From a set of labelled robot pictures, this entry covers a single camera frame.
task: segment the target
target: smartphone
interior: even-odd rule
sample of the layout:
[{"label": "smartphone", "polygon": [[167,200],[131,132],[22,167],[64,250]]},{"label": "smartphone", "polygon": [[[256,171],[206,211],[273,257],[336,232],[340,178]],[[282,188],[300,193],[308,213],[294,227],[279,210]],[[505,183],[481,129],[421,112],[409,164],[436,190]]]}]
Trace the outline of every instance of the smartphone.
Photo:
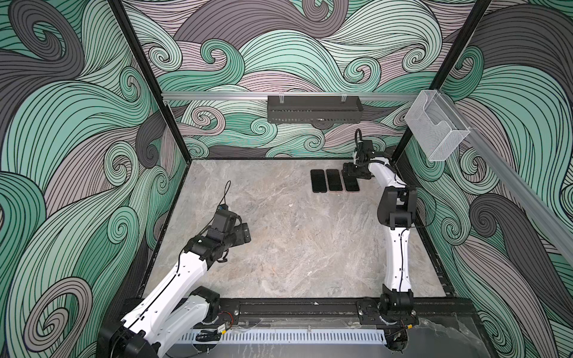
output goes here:
[{"label": "smartphone", "polygon": [[342,180],[344,181],[344,187],[348,192],[356,192],[360,191],[360,187],[358,186],[358,180],[353,176],[343,175]]},{"label": "smartphone", "polygon": [[338,169],[326,169],[326,180],[328,181],[328,190],[342,191],[342,180]]},{"label": "smartphone", "polygon": [[324,177],[324,170],[312,169],[311,170],[311,183],[312,183],[312,192],[327,192],[326,178]]}]

